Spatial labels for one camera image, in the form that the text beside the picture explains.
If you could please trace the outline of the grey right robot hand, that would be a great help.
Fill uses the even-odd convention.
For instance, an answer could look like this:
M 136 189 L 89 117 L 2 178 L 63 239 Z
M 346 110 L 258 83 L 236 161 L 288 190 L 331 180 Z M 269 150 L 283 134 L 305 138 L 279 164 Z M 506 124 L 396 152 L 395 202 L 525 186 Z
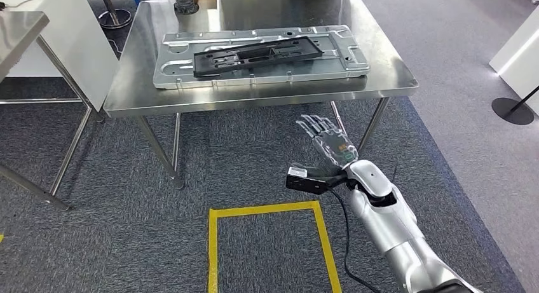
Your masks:
M 357 148 L 346 132 L 329 118 L 302 114 L 296 124 L 307 133 L 315 149 L 339 169 L 359 160 Z

